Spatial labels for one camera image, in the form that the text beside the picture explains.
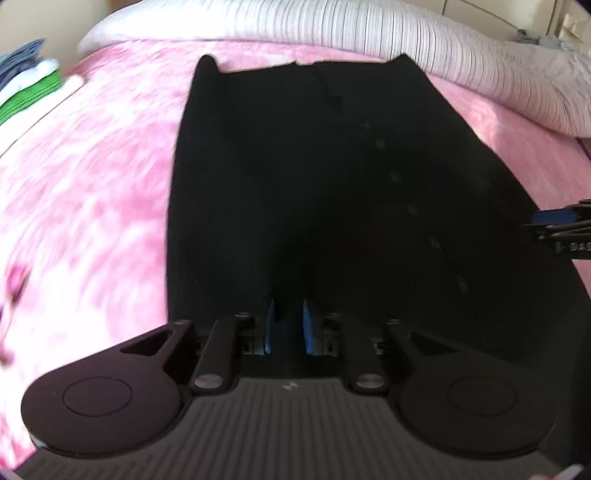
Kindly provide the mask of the white folded garment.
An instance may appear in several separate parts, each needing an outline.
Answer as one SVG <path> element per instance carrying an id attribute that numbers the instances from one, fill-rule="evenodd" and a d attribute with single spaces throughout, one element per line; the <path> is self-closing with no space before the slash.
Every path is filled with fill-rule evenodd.
<path id="1" fill-rule="evenodd" d="M 3 105 L 18 92 L 34 85 L 58 69 L 59 62 L 56 59 L 47 58 L 40 61 L 36 66 L 14 76 L 0 90 L 0 105 Z"/>

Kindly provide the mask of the blue-grey folded garment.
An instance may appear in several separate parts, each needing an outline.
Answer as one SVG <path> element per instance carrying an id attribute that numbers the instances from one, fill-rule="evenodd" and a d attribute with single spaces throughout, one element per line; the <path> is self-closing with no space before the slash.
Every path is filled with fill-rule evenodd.
<path id="1" fill-rule="evenodd" d="M 32 40 L 10 53 L 1 55 L 0 79 L 4 86 L 14 76 L 36 65 L 44 39 Z"/>

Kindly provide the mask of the black garment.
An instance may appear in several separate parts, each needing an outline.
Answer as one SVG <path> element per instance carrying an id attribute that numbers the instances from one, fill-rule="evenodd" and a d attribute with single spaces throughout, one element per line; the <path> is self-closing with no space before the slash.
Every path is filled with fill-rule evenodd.
<path id="1" fill-rule="evenodd" d="M 590 355 L 573 264 L 534 201 L 408 57 L 197 63 L 166 228 L 170 319 L 308 304 L 508 358 Z"/>

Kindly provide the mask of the pink rose fleece blanket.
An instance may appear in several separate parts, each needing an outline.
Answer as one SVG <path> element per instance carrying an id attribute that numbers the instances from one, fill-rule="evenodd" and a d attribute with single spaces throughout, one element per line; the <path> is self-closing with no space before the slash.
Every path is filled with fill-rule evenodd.
<path id="1" fill-rule="evenodd" d="M 197 62 L 224 72 L 355 61 L 235 41 L 126 41 L 82 60 L 83 85 L 1 158 L 1 464 L 34 452 L 21 417 L 46 372 L 163 325 L 166 216 Z"/>

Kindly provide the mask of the cream folded towel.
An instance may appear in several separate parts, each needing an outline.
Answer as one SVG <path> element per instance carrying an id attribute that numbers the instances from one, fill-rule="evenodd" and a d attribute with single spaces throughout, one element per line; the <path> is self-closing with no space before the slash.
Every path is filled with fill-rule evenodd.
<path id="1" fill-rule="evenodd" d="M 78 91 L 84 83 L 85 81 L 81 76 L 72 75 L 64 82 L 59 90 L 45 96 L 7 119 L 1 125 L 1 154 L 4 154 L 43 117 Z"/>

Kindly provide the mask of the green folded towel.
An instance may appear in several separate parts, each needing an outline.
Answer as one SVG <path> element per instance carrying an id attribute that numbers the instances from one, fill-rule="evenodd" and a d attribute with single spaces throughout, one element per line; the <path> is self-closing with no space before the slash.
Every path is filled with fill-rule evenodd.
<path id="1" fill-rule="evenodd" d="M 61 88 L 62 84 L 62 75 L 59 70 L 56 70 L 35 84 L 15 93 L 0 107 L 0 124 L 5 123 L 8 119 L 42 98 L 56 92 Z"/>

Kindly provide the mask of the cream wardrobe cabinet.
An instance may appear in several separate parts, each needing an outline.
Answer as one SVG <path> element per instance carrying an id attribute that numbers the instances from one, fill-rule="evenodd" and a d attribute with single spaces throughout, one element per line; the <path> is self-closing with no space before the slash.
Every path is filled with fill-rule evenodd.
<path id="1" fill-rule="evenodd" d="M 590 9 L 586 5 L 551 0 L 445 1 L 443 15 L 495 39 L 509 40 L 524 30 L 531 37 L 550 35 L 587 47 Z"/>

